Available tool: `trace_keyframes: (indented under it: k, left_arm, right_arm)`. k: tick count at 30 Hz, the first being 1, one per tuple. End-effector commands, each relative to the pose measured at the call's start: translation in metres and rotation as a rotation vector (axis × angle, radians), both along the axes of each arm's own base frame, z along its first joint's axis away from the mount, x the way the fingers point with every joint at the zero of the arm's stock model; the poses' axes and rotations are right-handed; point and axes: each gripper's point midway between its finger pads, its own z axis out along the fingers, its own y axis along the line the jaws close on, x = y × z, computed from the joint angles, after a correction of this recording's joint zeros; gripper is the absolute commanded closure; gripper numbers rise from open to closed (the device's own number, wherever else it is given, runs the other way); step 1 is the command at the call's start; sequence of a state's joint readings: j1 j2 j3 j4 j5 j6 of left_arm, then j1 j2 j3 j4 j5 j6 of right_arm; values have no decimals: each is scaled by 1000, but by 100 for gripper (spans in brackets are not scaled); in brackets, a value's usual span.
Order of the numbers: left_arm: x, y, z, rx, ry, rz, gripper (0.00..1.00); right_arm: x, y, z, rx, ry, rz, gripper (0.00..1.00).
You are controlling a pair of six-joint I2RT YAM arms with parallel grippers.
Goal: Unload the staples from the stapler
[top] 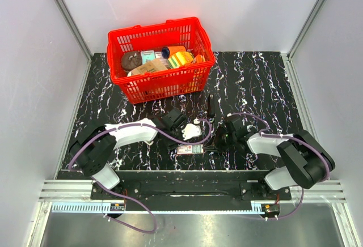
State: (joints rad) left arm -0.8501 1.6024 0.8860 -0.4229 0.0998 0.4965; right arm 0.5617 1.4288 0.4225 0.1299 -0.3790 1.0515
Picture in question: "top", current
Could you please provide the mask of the black stapler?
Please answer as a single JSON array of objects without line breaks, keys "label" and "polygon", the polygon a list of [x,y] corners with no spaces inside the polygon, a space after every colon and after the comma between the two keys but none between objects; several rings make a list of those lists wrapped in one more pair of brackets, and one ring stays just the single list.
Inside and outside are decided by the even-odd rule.
[{"label": "black stapler", "polygon": [[214,118],[216,115],[215,97],[213,94],[210,94],[207,98],[207,115],[208,118]]}]

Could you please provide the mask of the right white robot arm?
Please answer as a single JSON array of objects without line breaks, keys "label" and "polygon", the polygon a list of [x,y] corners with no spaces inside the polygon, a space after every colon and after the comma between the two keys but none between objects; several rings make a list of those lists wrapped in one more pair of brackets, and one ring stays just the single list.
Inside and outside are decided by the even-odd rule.
[{"label": "right white robot arm", "polygon": [[336,164],[307,130],[295,134],[268,134],[269,125],[259,131],[249,130],[243,123],[243,116],[244,112],[228,115],[204,150],[222,153],[234,147],[242,154],[280,157],[284,166],[272,169],[247,189],[251,196],[272,199],[282,189],[291,186],[311,189],[330,177]]}]

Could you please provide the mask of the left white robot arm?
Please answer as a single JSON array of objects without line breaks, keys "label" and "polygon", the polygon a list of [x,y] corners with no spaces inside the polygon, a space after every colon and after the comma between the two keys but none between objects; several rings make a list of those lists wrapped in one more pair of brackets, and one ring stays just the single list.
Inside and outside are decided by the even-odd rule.
[{"label": "left white robot arm", "polygon": [[136,122],[120,124],[90,123],[69,146],[71,171],[80,171],[103,185],[110,199],[122,195],[120,178],[109,164],[114,150],[133,143],[152,144],[157,136],[164,138],[168,150],[202,135],[201,127],[188,123],[187,117],[174,108],[167,114],[150,116]]}]

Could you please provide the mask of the red white staple box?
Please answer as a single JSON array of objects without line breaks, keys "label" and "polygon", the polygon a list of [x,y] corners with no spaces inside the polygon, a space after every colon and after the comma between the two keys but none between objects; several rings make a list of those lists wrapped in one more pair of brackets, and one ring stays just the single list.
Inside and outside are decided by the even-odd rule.
[{"label": "red white staple box", "polygon": [[176,150],[176,153],[178,155],[194,155],[194,154],[203,154],[204,149],[203,145],[197,144],[197,145],[183,145],[179,146]]}]

